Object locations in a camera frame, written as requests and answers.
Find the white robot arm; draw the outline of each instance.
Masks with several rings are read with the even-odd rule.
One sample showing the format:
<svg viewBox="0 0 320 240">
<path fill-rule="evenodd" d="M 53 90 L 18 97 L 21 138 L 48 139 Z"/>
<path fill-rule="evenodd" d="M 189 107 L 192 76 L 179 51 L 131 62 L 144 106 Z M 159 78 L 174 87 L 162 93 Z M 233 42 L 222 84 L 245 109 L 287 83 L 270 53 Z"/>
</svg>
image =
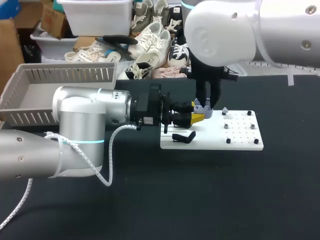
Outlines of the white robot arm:
<svg viewBox="0 0 320 240">
<path fill-rule="evenodd" d="M 265 60 L 319 67 L 319 0 L 210 0 L 188 14 L 184 33 L 194 56 L 220 67 Z"/>
</svg>

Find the cable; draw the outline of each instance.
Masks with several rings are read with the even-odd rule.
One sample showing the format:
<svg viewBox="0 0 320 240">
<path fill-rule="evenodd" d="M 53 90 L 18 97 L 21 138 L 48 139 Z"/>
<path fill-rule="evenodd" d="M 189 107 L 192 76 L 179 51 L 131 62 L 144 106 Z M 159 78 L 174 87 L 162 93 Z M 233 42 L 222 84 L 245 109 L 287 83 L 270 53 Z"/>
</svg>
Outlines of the cable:
<svg viewBox="0 0 320 240">
<path fill-rule="evenodd" d="M 250 62 L 245 62 L 244 64 L 251 67 L 265 67 L 265 68 L 273 67 L 272 65 L 264 61 L 250 61 Z M 309 72 L 312 75 L 320 76 L 320 68 L 282 64 L 282 63 L 280 64 L 280 66 L 283 67 L 280 69 L 297 69 L 297 70 Z"/>
<path fill-rule="evenodd" d="M 100 181 L 106 185 L 107 187 L 110 187 L 112 184 L 112 179 L 113 179 L 113 158 L 112 158 L 112 147 L 114 143 L 115 136 L 117 135 L 118 132 L 124 129 L 132 129 L 132 130 L 137 130 L 137 126 L 135 125 L 123 125 L 118 127 L 111 135 L 110 141 L 109 141 L 109 149 L 108 149 L 108 155 L 109 155 L 109 181 L 107 181 L 101 174 L 100 172 L 96 169 L 96 167 L 93 165 L 93 163 L 89 160 L 89 158 L 86 156 L 86 154 L 78 147 L 77 144 L 73 143 L 70 139 L 66 138 L 65 136 L 61 136 L 57 133 L 52 133 L 47 135 L 47 138 L 56 138 L 59 139 L 61 138 L 64 142 L 66 142 L 70 147 L 72 147 L 80 156 L 86 161 L 86 163 L 90 166 L 90 168 L 93 170 L 95 175 L 100 179 Z"/>
<path fill-rule="evenodd" d="M 5 225 L 7 225 L 7 223 L 17 214 L 17 212 L 19 211 L 19 209 L 22 207 L 22 205 L 25 203 L 28 195 L 29 195 L 29 192 L 30 192 L 30 189 L 31 189 L 31 186 L 32 186 L 32 182 L 33 182 L 33 179 L 32 178 L 29 178 L 28 179 L 28 184 L 26 186 L 26 190 L 23 194 L 23 197 L 21 198 L 20 202 L 18 203 L 18 205 L 15 207 L 15 209 L 10 213 L 10 215 L 3 221 L 3 223 L 1 223 L 0 225 L 0 231 L 5 227 Z"/>
<path fill-rule="evenodd" d="M 112 184 L 112 179 L 113 179 L 113 158 L 112 158 L 112 149 L 113 149 L 113 143 L 114 143 L 114 139 L 116 137 L 116 135 L 124 129 L 132 129 L 132 130 L 137 130 L 137 126 L 135 125 L 123 125 L 118 127 L 111 135 L 110 137 L 110 141 L 109 141 L 109 148 L 108 148 L 108 156 L 109 156 L 109 181 L 105 180 L 105 178 L 100 174 L 100 172 L 98 172 L 98 170 L 96 169 L 96 167 L 93 165 L 93 163 L 89 160 L 89 158 L 85 155 L 85 153 L 78 147 L 77 144 L 73 143 L 70 139 L 61 136 L 57 133 L 49 133 L 48 135 L 45 136 L 46 139 L 58 139 L 58 140 L 63 140 L 65 141 L 68 145 L 70 145 L 70 147 L 72 147 L 77 153 L 80 154 L 80 156 L 86 161 L 86 163 L 90 166 L 90 168 L 94 171 L 95 175 L 100 179 L 100 181 L 106 185 L 107 187 L 109 187 Z M 32 186 L 32 182 L 33 179 L 29 178 L 28 179 L 28 184 L 26 186 L 26 190 L 25 193 L 22 197 L 22 199 L 20 200 L 19 204 L 15 207 L 15 209 L 12 211 L 12 213 L 3 221 L 3 223 L 1 223 L 0 225 L 0 231 L 5 227 L 5 225 L 7 225 L 7 223 L 17 214 L 17 212 L 19 211 L 19 209 L 22 207 L 22 205 L 25 203 L 31 186 Z"/>
</svg>

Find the cardboard box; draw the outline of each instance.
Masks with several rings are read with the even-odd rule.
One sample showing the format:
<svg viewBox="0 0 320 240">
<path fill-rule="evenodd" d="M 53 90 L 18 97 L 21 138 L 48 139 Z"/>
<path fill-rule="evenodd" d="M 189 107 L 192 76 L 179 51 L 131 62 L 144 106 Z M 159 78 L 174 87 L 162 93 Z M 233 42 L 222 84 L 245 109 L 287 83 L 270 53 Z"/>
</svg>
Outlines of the cardboard box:
<svg viewBox="0 0 320 240">
<path fill-rule="evenodd" d="M 21 11 L 14 18 L 14 26 L 17 29 L 20 44 L 34 45 L 30 34 L 35 30 L 35 27 L 40 22 L 43 4 L 41 2 L 21 2 Z"/>
<path fill-rule="evenodd" d="M 73 46 L 73 51 L 76 52 L 80 48 L 89 47 L 95 40 L 95 36 L 80 36 Z"/>
<path fill-rule="evenodd" d="M 43 5 L 41 28 L 47 31 L 51 36 L 61 39 L 64 37 L 69 24 L 66 15 L 53 10 L 52 7 L 52 2 Z"/>
<path fill-rule="evenodd" d="M 12 19 L 0 20 L 0 95 L 11 75 L 24 64 L 17 31 Z"/>
<path fill-rule="evenodd" d="M 41 2 L 21 2 L 21 11 L 14 19 L 0 20 L 0 95 L 20 64 L 24 64 L 21 45 L 36 44 L 30 34 L 43 12 Z"/>
</svg>

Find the black tabletop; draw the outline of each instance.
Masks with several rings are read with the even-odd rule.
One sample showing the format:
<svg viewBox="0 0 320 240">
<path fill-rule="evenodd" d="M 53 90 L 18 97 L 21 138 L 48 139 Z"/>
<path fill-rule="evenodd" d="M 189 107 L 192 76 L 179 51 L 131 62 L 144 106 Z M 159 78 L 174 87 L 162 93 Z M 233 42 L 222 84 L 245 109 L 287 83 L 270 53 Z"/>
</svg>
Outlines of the black tabletop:
<svg viewBox="0 0 320 240">
<path fill-rule="evenodd" d="M 174 100 L 195 95 L 192 80 L 157 82 Z M 216 109 L 254 110 L 263 151 L 162 150 L 158 128 L 124 130 L 114 142 L 111 187 L 95 176 L 35 179 L 0 239 L 319 239 L 320 80 L 296 76 L 294 83 L 261 76 L 222 84 Z M 136 95 L 149 82 L 116 88 Z M 107 154 L 104 163 L 108 177 Z M 0 222 L 26 184 L 0 181 Z"/>
</svg>

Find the sneaker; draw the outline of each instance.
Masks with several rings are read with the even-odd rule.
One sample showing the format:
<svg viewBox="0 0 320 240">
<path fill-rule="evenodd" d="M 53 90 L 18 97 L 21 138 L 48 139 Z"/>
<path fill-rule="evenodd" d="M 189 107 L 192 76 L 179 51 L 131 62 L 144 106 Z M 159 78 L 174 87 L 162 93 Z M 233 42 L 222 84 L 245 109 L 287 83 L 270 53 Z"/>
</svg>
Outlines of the sneaker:
<svg viewBox="0 0 320 240">
<path fill-rule="evenodd" d="M 104 54 L 109 49 L 110 49 L 110 47 L 108 45 L 103 44 L 102 42 L 95 40 L 90 46 L 81 47 L 79 50 L 83 50 L 86 52 L 98 52 L 98 53 Z"/>
<path fill-rule="evenodd" d="M 168 55 L 168 66 L 188 66 L 189 63 L 189 47 L 184 35 L 184 29 L 180 27 L 172 40 Z"/>
<path fill-rule="evenodd" d="M 134 39 L 138 41 L 136 45 L 130 45 L 128 51 L 135 60 L 142 54 L 145 54 L 154 42 L 154 35 L 159 35 L 162 31 L 162 25 L 159 22 L 150 23 L 138 36 Z"/>
<path fill-rule="evenodd" d="M 134 17 L 131 21 L 131 34 L 137 36 L 150 24 L 151 15 L 154 4 L 152 0 L 143 0 L 142 2 L 135 2 L 133 5 Z"/>
<path fill-rule="evenodd" d="M 67 63 L 101 63 L 101 62 L 119 62 L 120 53 L 113 51 L 107 57 L 98 51 L 84 51 L 80 49 L 77 52 L 67 52 L 64 58 Z"/>
<path fill-rule="evenodd" d="M 171 66 L 171 67 L 160 67 L 152 71 L 153 79 L 176 79 L 186 78 L 187 75 L 180 73 L 180 69 L 183 66 Z"/>
<path fill-rule="evenodd" d="M 159 22 L 162 27 L 168 25 L 169 5 L 167 0 L 158 0 L 154 5 L 151 22 Z"/>
<path fill-rule="evenodd" d="M 119 76 L 119 80 L 144 79 L 160 61 L 155 51 L 142 54 L 134 63 Z"/>
<path fill-rule="evenodd" d="M 182 8 L 180 6 L 175 6 L 169 9 L 169 20 L 168 26 L 165 27 L 171 34 L 173 38 L 180 27 L 183 27 L 183 18 L 182 18 Z"/>
<path fill-rule="evenodd" d="M 159 36 L 154 36 L 153 44 L 151 45 L 148 53 L 157 52 L 160 57 L 160 61 L 155 68 L 160 68 L 167 61 L 167 56 L 170 50 L 171 36 L 168 30 L 164 30 Z"/>
</svg>

